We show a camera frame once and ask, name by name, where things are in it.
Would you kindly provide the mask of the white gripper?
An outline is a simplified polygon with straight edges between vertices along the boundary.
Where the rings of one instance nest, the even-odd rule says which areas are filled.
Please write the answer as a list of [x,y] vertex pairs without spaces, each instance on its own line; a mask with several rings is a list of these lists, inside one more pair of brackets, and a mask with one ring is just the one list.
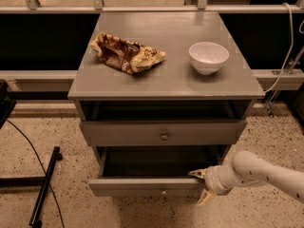
[[198,206],[204,206],[213,198],[232,189],[232,169],[228,165],[210,166],[206,170],[198,169],[188,173],[189,176],[205,179],[206,187],[198,200]]

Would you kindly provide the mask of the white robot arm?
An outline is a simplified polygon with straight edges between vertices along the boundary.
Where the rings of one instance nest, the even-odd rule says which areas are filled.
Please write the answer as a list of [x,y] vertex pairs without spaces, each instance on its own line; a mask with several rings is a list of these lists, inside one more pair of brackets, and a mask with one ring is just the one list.
[[237,152],[229,163],[190,171],[189,176],[203,179],[199,205],[235,187],[268,183],[290,197],[304,202],[304,173],[273,165],[250,151]]

